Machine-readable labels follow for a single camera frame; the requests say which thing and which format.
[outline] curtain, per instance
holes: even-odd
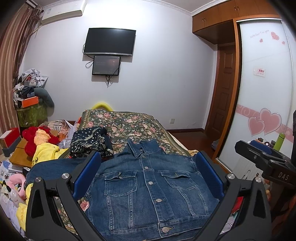
[[[14,15],[0,38],[0,134],[12,127],[18,127],[17,113],[12,98],[13,82],[17,78],[20,64],[40,13],[40,5],[32,9],[24,4]]]

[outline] pink stuffed toy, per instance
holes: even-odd
[[[22,184],[22,187],[20,188],[20,191],[18,194],[23,200],[26,200],[26,192],[24,190],[26,178],[23,176],[23,174],[16,173],[9,177],[9,181],[6,181],[6,185],[9,186],[11,189],[15,189],[16,184]]]

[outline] metal screw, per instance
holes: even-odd
[[[262,182],[260,177],[255,177],[255,181],[258,182],[258,183]]]
[[[228,177],[229,179],[234,179],[234,178],[235,178],[235,175],[234,175],[233,173],[228,173],[228,174],[227,174],[227,177]]]
[[[62,179],[67,179],[69,177],[69,173],[63,173],[62,174]]]
[[[35,182],[37,182],[37,183],[41,182],[41,180],[42,180],[41,177],[36,177],[36,178],[35,178]]]

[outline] patterned black cloth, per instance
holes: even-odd
[[[101,157],[114,155],[110,137],[105,127],[91,127],[76,131],[70,145],[70,156],[87,157],[91,151],[98,151]]]

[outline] small monitor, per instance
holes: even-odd
[[[95,55],[93,75],[119,75],[121,57],[110,55]]]

